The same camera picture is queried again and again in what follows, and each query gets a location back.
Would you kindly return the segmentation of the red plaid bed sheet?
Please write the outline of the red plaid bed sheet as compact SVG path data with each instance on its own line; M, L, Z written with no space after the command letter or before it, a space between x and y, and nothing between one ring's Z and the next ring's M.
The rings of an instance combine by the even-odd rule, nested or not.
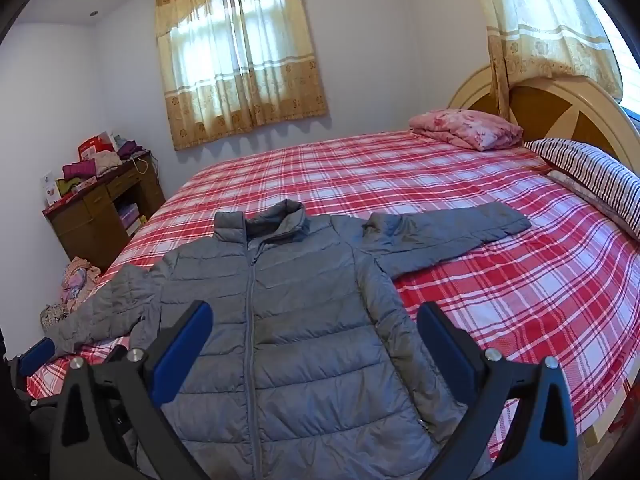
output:
M205 470L401 477L464 412L420 302L511 359L558 358L585 431L638 356L639 247L525 148L352 136L201 170L49 336L143 348L195 300L214 330L164 411Z

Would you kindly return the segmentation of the clothes pile on floor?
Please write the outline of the clothes pile on floor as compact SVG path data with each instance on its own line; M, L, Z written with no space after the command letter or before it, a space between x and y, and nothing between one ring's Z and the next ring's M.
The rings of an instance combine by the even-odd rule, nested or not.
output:
M46 332L62 322L98 287L101 270L83 258L73 258L61 282L60 296L54 304L48 304L40 313L40 325Z

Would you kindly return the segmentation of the boxes under desk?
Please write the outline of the boxes under desk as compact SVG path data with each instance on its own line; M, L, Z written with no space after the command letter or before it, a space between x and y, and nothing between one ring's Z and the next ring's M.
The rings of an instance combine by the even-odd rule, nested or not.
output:
M122 207L118 215L129 237L133 237L146 223L146 217L140 212L137 204Z

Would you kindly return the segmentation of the white card on desk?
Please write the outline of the white card on desk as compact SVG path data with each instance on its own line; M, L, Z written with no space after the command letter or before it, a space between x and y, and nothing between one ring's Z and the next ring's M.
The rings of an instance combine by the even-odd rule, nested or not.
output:
M40 184L48 207L54 205L61 199L60 191L58 190L58 181L52 171L40 179Z

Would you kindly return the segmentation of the cream wooden headboard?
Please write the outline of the cream wooden headboard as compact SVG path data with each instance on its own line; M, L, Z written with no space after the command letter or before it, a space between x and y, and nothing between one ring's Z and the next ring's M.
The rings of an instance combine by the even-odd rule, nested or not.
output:
M510 121L523 139L568 139L608 153L639 171L639 131L631 118L600 86L585 77L529 79L509 94Z

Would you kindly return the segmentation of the clothes pile on desk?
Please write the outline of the clothes pile on desk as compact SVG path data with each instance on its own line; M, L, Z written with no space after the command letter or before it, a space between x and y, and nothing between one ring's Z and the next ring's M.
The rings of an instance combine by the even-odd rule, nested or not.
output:
M81 143L79 159L62 168L62 178L56 180L56 187L62 197L78 190L91 179L98 180L109 171L130 162L145 152L137 141L125 139L119 134L102 132Z

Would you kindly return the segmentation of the grey puffer jacket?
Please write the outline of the grey puffer jacket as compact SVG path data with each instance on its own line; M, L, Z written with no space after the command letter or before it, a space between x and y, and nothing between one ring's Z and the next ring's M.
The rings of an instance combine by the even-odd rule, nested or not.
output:
M127 264L48 336L59 356L149 347L196 300L214 327L164 413L213 479L415 479L458 402L394 281L529 228L502 203L311 216L282 200L221 212L212 236Z

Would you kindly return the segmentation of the beige side window curtain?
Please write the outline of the beige side window curtain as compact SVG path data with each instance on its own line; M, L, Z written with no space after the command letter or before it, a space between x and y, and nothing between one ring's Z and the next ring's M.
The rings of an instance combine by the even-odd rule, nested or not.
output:
M510 117L510 91L529 79L586 77L623 99L611 41L589 0L480 0L487 20L490 95Z

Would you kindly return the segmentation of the pink floral folded blanket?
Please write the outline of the pink floral folded blanket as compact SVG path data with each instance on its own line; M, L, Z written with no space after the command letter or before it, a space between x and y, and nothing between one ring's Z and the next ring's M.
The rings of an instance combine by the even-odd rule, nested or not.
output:
M479 152L514 148L524 130L497 115L480 110L432 110L409 119L409 128L436 141Z

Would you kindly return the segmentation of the brown wooden desk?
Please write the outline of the brown wooden desk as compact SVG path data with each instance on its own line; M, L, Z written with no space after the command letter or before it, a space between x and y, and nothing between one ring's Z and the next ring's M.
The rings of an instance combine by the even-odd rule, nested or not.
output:
M156 160L144 151L43 215L68 258L86 259L106 271L134 236L120 213L134 205L138 216L151 219L165 202Z

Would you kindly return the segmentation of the striped pillow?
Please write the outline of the striped pillow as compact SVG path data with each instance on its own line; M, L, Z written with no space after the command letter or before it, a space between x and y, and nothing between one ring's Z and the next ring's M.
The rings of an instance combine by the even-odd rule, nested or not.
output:
M634 240L639 240L639 177L590 144L567 139L525 143L550 167L547 177L596 208Z

